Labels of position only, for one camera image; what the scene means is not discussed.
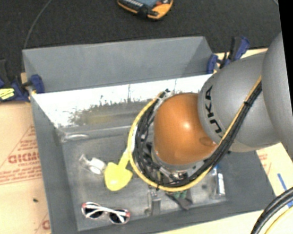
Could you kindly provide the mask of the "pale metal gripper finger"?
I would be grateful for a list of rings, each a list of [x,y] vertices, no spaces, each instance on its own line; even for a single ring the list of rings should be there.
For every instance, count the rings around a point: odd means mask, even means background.
[[[148,211],[147,211],[147,213],[148,213],[148,215],[149,216],[151,216],[152,215],[152,192],[151,191],[148,191],[148,193],[147,193],[147,201],[148,201]]]
[[[158,196],[154,197],[152,200],[152,204],[154,215],[159,215],[161,213],[161,198]]]

